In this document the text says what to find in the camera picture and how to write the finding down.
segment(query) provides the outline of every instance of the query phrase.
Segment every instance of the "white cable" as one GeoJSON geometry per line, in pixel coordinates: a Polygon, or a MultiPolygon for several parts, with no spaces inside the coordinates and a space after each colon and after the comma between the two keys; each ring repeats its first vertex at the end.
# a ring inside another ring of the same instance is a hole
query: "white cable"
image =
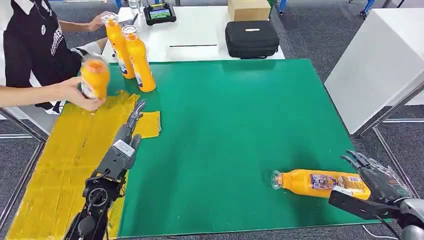
{"type": "Polygon", "coordinates": [[[400,200],[404,200],[404,199],[411,199],[411,198],[412,198],[412,197],[410,197],[410,196],[401,197],[401,198],[399,198],[399,199],[394,200],[394,201],[393,201],[393,203],[396,203],[396,202],[398,202],[398,201],[400,201],[400,200]]]}
{"type": "Polygon", "coordinates": [[[365,229],[365,231],[369,234],[369,235],[371,235],[371,236],[373,236],[374,238],[378,238],[378,239],[394,239],[394,240],[398,240],[398,238],[397,237],[394,237],[394,236],[377,236],[377,235],[374,235],[374,234],[372,234],[366,227],[365,227],[365,225],[362,225],[362,227],[363,227],[363,229],[365,229]]]}

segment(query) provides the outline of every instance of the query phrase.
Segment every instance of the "robotic hand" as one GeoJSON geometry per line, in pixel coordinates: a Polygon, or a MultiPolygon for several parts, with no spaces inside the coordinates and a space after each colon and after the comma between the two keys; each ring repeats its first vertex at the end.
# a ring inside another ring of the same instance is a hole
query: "robotic hand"
{"type": "Polygon", "coordinates": [[[409,188],[390,168],[362,153],[346,151],[343,155],[371,190],[369,200],[352,196],[349,190],[335,188],[328,203],[364,220],[378,219],[402,240],[424,240],[424,200],[412,198],[409,188]],[[401,236],[384,219],[396,219],[401,236]]]}
{"type": "Polygon", "coordinates": [[[65,240],[102,240],[105,233],[108,235],[108,210],[116,199],[124,196],[121,189],[126,182],[125,174],[134,165],[141,141],[141,136],[133,137],[133,132],[145,106],[145,100],[136,103],[100,165],[85,181],[85,204],[74,217],[65,240]]]}

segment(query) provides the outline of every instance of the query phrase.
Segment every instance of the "gray carpet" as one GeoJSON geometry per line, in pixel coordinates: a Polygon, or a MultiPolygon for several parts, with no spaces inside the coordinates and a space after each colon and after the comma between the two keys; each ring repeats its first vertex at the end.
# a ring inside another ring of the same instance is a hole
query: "gray carpet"
{"type": "MultiPolygon", "coordinates": [[[[114,4],[101,2],[51,2],[53,9],[62,20],[88,22],[103,11],[118,12],[114,4]]],[[[280,16],[274,8],[271,14],[280,45],[286,58],[309,58],[322,81],[325,81],[345,48],[364,21],[359,11],[365,0],[288,0],[284,15],[280,16]]],[[[226,5],[226,0],[181,0],[183,6],[226,5]]],[[[376,0],[374,7],[381,6],[383,0],[376,0]]],[[[66,33],[68,47],[77,47],[106,36],[101,29],[94,33],[66,33]]],[[[410,106],[398,111],[396,117],[423,117],[424,106],[410,106]]],[[[390,144],[394,154],[401,162],[420,196],[424,197],[424,124],[383,124],[379,129],[390,144]]],[[[19,131],[7,120],[0,121],[0,133],[19,131]]],[[[352,142],[357,151],[363,152],[385,165],[392,165],[384,149],[373,132],[364,137],[354,138],[352,142]]],[[[6,205],[8,195],[13,191],[25,164],[35,148],[35,142],[26,140],[0,141],[0,211],[6,205]]],[[[377,235],[390,235],[381,224],[369,225],[368,229],[377,235]]],[[[6,229],[0,232],[0,239],[6,229]]],[[[154,237],[144,239],[178,240],[371,240],[361,226],[313,227],[303,229],[235,232],[204,234],[176,237],[154,237]]]]}

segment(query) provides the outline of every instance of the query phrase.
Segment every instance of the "orange bottle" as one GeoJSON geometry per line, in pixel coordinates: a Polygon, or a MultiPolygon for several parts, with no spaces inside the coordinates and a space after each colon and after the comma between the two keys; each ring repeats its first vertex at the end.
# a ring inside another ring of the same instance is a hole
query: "orange bottle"
{"type": "Polygon", "coordinates": [[[291,172],[272,174],[271,185],[274,189],[287,189],[295,194],[329,198],[334,186],[351,192],[353,197],[367,200],[371,191],[359,174],[337,171],[296,169],[291,172]]]}
{"type": "Polygon", "coordinates": [[[104,99],[111,79],[109,65],[100,56],[89,56],[81,67],[81,90],[88,99],[104,99]]]}
{"type": "Polygon", "coordinates": [[[109,38],[110,44],[112,45],[122,75],[126,79],[135,78],[136,76],[131,66],[125,38],[122,36],[121,27],[118,23],[118,15],[113,12],[107,12],[101,16],[101,20],[106,26],[107,38],[109,38]]]}
{"type": "Polygon", "coordinates": [[[146,46],[138,36],[137,27],[127,25],[122,28],[122,32],[125,36],[126,48],[128,49],[129,59],[131,60],[138,86],[142,92],[153,91],[156,88],[156,83],[147,60],[146,46]]]}

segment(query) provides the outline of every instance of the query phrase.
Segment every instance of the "black carrying case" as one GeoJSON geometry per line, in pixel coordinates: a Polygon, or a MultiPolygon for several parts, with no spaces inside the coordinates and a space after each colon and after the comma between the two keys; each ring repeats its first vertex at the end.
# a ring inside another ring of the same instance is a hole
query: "black carrying case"
{"type": "Polygon", "coordinates": [[[230,21],[225,27],[225,41],[228,54],[241,59],[272,56],[280,44],[271,21],[230,21]]]}

